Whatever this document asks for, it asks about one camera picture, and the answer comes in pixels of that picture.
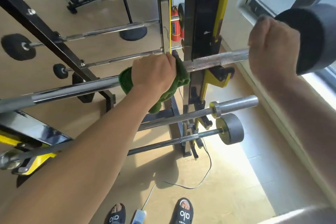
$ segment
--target hand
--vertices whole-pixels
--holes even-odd
[[[145,87],[157,100],[170,88],[175,77],[176,61],[170,53],[152,54],[133,62],[133,86]]]
[[[296,78],[300,33],[287,24],[261,16],[250,33],[249,63],[267,89]]]

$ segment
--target red fire extinguisher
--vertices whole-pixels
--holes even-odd
[[[178,15],[179,12],[177,10],[176,6],[173,6],[170,12],[171,16]],[[171,40],[172,41],[179,41],[181,39],[180,37],[181,34],[181,27],[180,27],[180,22],[179,21],[172,21],[171,22]]]

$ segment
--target slide sandal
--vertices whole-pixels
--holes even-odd
[[[126,209],[122,203],[120,203],[120,205],[121,205],[121,210],[116,213],[112,213],[112,209],[114,208],[114,206],[112,207],[112,209],[109,211],[109,213],[106,216],[106,219],[104,222],[105,224],[125,224]]]
[[[189,204],[190,206],[189,210],[184,209],[181,206],[183,202]],[[183,197],[180,198],[175,205],[170,224],[191,224],[193,221],[193,217],[194,217],[193,205],[191,204],[189,199]]]

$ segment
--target floor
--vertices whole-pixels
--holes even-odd
[[[122,0],[91,3],[78,9],[77,15],[69,13],[65,0],[25,1],[61,35],[128,23]],[[134,21],[158,18],[157,0],[128,2]],[[0,10],[0,15],[0,35],[21,33],[32,42],[36,41],[4,10]],[[106,34],[69,42],[67,45],[89,63],[158,49],[161,47],[159,32],[157,26],[151,26],[148,35],[137,42],[125,42],[118,34]],[[0,59],[1,99],[71,84],[71,77],[60,80],[53,74],[53,65],[61,60],[45,47],[37,49],[35,59],[24,62],[11,59],[0,49]],[[103,78],[119,74],[131,64],[129,60],[91,70]],[[111,92],[116,94],[117,102],[124,97],[119,87]],[[252,94],[251,88],[237,70],[226,88],[208,87],[206,103]],[[175,97],[181,107],[179,92]],[[103,109],[103,98],[95,94],[90,104],[82,104],[77,98],[71,98],[27,108],[25,111],[75,138],[103,114]],[[212,169],[202,185],[187,190],[160,181],[189,187],[198,185],[210,166],[204,150],[197,150],[198,160],[182,158],[181,153],[172,146],[129,156],[90,223],[103,223],[107,212],[117,202],[126,206],[129,223],[155,183],[157,188],[154,188],[145,208],[146,223],[168,223],[173,207],[181,197],[189,198],[194,206],[193,223],[254,224],[305,206],[329,204],[262,106],[240,110],[235,114],[244,126],[245,140],[240,144],[226,146],[218,136],[205,138]],[[137,133],[132,147],[169,138],[168,127],[153,128]],[[3,203],[15,190],[15,176],[8,171],[1,171],[0,184],[0,202]]]

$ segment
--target microfiber cloth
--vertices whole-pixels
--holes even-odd
[[[179,55],[175,50],[172,52],[172,54],[176,60],[176,77],[169,90],[161,95],[159,101],[155,105],[153,105],[152,108],[150,108],[149,113],[158,113],[160,111],[162,102],[170,99],[175,94],[178,87],[186,85],[190,82],[189,73],[183,66],[182,60],[180,59]],[[125,69],[119,74],[119,83],[126,94],[131,91],[133,87],[132,67]]]

